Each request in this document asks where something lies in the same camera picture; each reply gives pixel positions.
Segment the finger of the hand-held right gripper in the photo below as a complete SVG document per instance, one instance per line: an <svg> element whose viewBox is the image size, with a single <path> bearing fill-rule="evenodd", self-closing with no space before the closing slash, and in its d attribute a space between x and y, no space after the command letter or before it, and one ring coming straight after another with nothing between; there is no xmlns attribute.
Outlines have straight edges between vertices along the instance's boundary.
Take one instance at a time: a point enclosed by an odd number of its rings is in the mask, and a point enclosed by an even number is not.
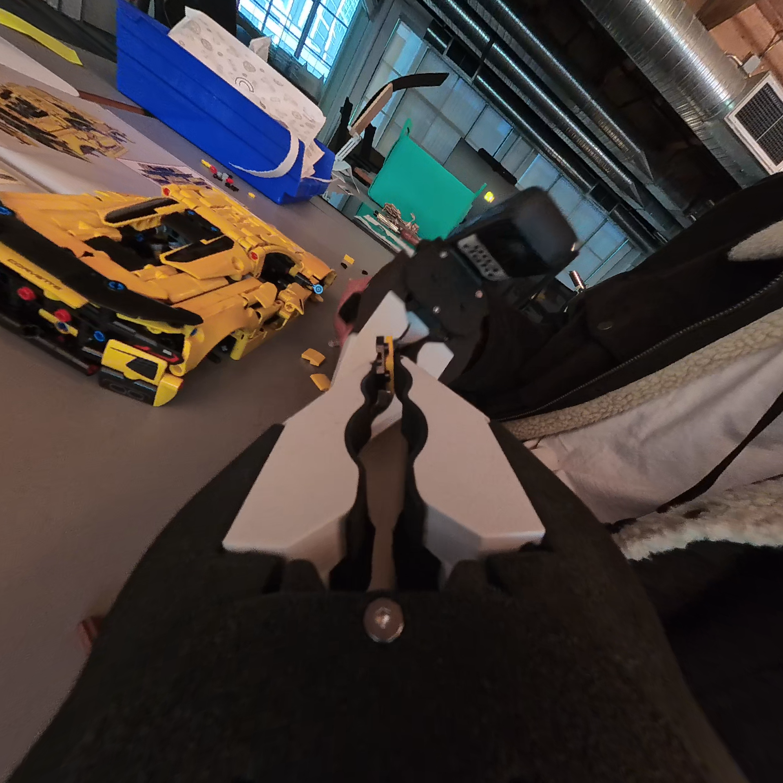
<svg viewBox="0 0 783 783"><path fill-rule="evenodd" d="M394 292L386 293L364 326L345 339L332 377L333 384L362 379L377 356L377 338L400 338L408 328L406 305Z"/></svg>
<svg viewBox="0 0 783 783"><path fill-rule="evenodd" d="M417 351L417 367L436 380L453 380L456 377L456 367L450 369L453 361L453 352L442 342L425 341Z"/></svg>

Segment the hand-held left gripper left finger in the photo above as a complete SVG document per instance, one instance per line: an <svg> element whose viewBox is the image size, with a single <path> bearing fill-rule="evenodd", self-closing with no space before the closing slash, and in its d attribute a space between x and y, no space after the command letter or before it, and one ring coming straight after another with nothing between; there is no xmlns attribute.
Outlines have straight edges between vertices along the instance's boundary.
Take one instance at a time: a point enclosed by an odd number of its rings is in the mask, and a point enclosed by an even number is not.
<svg viewBox="0 0 783 783"><path fill-rule="evenodd" d="M381 361L344 362L331 388L282 425L222 541L232 553L310 562L320 576L371 576L375 527L358 454L369 440Z"/></svg>

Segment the black panel desk lamp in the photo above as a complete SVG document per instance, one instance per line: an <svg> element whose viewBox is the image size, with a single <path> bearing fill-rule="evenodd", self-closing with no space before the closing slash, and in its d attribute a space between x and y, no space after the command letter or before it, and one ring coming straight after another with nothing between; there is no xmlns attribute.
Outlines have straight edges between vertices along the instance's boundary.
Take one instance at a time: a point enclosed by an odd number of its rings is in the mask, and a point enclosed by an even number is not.
<svg viewBox="0 0 783 783"><path fill-rule="evenodd" d="M441 86L449 76L447 72L413 73L388 82L368 101L365 107L358 113L354 121L348 126L349 139L359 138L368 128L377 115L383 111L392 100L395 93L407 89L428 88Z"/></svg>

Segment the grey desk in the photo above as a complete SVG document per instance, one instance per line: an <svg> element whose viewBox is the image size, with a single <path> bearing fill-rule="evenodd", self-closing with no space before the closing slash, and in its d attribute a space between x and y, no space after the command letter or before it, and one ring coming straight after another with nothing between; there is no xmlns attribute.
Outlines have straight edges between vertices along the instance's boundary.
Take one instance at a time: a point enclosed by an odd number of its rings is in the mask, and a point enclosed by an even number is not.
<svg viewBox="0 0 783 783"><path fill-rule="evenodd" d="M338 272L323 302L240 361L207 360L171 404L105 390L2 328L2 779L80 673L81 621L104 615L146 548L270 425L313 399L307 348L334 370L334 311L350 279L390 253L318 199L237 195ZM341 265L344 254L355 259Z"/></svg>

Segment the person's right hand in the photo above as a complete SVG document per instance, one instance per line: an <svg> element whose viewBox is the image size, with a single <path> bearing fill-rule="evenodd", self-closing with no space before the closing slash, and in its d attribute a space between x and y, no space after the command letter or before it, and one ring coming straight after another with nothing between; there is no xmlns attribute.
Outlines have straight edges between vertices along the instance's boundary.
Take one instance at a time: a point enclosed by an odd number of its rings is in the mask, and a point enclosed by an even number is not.
<svg viewBox="0 0 783 783"><path fill-rule="evenodd" d="M364 291L370 282L372 282L372 277L364 276L361 279L352 279L347 283L334 316L336 345L341 347L350 335L357 334L362 329L364 321L360 317L359 311Z"/></svg>

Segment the brown wooden model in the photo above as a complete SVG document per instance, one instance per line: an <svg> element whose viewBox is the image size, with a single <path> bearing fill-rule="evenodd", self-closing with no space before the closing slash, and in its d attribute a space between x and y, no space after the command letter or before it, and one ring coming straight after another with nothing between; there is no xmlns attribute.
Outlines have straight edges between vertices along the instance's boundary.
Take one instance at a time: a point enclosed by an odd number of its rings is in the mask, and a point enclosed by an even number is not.
<svg viewBox="0 0 783 783"><path fill-rule="evenodd" d="M415 220L405 221L402 213L392 203L385 203L381 210L374 213L376 220L388 231L415 243L419 240L419 226Z"/></svg>

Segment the teal board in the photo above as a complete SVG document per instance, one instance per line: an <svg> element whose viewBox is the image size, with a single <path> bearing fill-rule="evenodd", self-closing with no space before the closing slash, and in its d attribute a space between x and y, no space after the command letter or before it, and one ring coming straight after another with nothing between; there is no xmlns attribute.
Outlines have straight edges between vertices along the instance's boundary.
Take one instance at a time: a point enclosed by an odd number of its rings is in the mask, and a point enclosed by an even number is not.
<svg viewBox="0 0 783 783"><path fill-rule="evenodd" d="M444 239L466 218L486 183L470 190L410 138L410 126L407 120L368 196L416 222L420 239Z"/></svg>

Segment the small loose red black pieces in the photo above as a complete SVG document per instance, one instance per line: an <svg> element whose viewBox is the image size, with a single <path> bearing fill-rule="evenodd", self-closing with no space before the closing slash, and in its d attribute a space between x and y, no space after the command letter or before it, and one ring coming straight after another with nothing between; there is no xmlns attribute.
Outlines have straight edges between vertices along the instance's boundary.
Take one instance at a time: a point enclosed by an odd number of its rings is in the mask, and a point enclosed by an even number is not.
<svg viewBox="0 0 783 783"><path fill-rule="evenodd" d="M205 167L211 174L211 177L219 181L225 188L232 192L239 192L239 188L236 185L233 174L229 171L222 171L218 169L211 162L204 159L201 160L201 165Z"/></svg>

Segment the yellow toy brick car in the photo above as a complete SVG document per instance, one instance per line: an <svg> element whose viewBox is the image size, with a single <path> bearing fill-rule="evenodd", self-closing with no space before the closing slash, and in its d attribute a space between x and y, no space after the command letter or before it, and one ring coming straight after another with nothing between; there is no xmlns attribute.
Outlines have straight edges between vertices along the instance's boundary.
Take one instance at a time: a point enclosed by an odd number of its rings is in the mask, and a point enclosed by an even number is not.
<svg viewBox="0 0 783 783"><path fill-rule="evenodd" d="M206 358L239 360L336 272L233 198L3 192L2 326L149 406Z"/></svg>

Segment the white patterned paper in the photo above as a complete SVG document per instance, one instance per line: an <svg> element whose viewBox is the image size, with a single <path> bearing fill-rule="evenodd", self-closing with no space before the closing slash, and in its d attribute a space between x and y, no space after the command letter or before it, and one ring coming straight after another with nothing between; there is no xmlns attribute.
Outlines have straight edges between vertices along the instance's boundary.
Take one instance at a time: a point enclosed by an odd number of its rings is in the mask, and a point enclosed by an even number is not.
<svg viewBox="0 0 783 783"><path fill-rule="evenodd" d="M281 76L256 51L246 47L218 25L209 15L185 8L184 19L174 25L168 36L185 51L218 74L261 112L280 124L288 134L284 142L285 156L274 168L253 170L234 164L243 173L260 179L278 179L294 169L303 145L302 170L298 179L312 179L331 183L332 176L316 175L315 165L324 158L324 151L316 144L316 136L326 117L298 88Z"/></svg>

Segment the blue plastic bin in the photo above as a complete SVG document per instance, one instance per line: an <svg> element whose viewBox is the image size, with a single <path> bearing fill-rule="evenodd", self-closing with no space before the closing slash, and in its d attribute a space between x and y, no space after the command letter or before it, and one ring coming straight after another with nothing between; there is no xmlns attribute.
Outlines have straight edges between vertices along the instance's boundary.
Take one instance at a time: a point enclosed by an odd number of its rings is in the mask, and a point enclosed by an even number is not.
<svg viewBox="0 0 783 783"><path fill-rule="evenodd" d="M293 171L278 179L260 179L234 164L274 168L284 156L288 134L231 85L201 64L168 36L169 31L130 2L117 2L117 87L154 117L239 174L278 204L308 201L327 191L329 183L299 180L304 147ZM316 175L332 176L335 155L324 151Z"/></svg>

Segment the window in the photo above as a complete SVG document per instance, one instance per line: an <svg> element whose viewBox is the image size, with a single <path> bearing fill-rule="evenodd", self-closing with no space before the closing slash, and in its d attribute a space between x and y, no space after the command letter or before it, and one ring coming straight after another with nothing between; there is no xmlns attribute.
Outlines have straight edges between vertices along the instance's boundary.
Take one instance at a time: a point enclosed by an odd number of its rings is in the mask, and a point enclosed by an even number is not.
<svg viewBox="0 0 783 783"><path fill-rule="evenodd" d="M345 43L360 1L240 1L239 14L271 39L275 53L326 81Z"/></svg>

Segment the instruction booklet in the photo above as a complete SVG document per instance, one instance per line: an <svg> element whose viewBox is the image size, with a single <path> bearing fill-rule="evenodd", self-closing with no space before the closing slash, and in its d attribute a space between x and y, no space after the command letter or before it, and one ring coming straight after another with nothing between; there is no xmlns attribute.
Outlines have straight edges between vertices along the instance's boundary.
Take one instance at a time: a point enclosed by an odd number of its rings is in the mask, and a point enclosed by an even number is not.
<svg viewBox="0 0 783 783"><path fill-rule="evenodd" d="M149 197L166 185L207 187L105 106L2 40L1 191Z"/></svg>

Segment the yellow paper strip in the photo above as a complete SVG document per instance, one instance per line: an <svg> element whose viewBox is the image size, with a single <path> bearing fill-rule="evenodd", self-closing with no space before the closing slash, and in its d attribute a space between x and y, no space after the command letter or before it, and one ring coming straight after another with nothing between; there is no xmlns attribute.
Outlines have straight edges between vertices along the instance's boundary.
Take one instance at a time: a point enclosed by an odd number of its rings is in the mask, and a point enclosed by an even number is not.
<svg viewBox="0 0 783 783"><path fill-rule="evenodd" d="M8 30L18 32L34 40L67 62L83 66L82 60L73 48L5 9L1 9L1 25Z"/></svg>

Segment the silver ventilation duct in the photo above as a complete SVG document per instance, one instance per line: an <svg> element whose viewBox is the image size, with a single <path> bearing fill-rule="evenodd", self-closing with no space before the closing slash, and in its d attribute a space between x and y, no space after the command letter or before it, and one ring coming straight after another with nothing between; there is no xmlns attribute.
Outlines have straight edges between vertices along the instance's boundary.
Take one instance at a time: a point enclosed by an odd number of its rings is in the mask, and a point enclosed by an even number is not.
<svg viewBox="0 0 783 783"><path fill-rule="evenodd" d="M583 5L740 186L768 175L726 122L749 78L686 2Z"/></svg>

